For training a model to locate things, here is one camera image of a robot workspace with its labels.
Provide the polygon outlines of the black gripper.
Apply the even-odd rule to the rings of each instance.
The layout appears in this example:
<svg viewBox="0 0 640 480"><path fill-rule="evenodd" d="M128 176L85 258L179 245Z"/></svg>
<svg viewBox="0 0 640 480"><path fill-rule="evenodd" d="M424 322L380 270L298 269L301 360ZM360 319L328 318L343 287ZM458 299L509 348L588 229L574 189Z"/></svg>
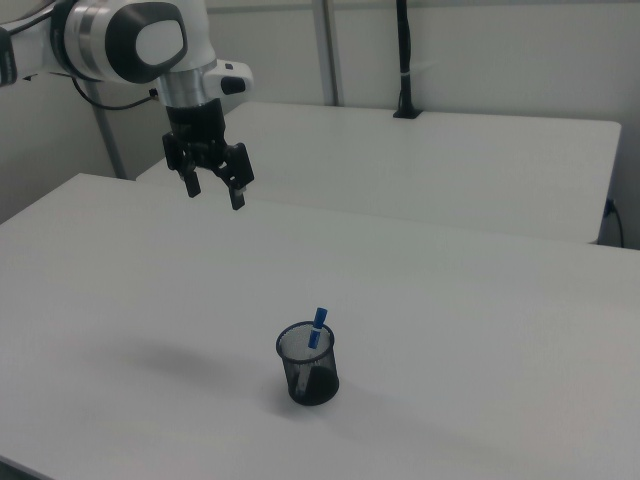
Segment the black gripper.
<svg viewBox="0 0 640 480"><path fill-rule="evenodd" d="M189 197L201 193L197 168L211 171L229 187L233 210L246 204L246 186L254 173L246 146L228 144L221 101L188 107L167 107L171 130L162 137L168 168L184 181Z"/></svg>

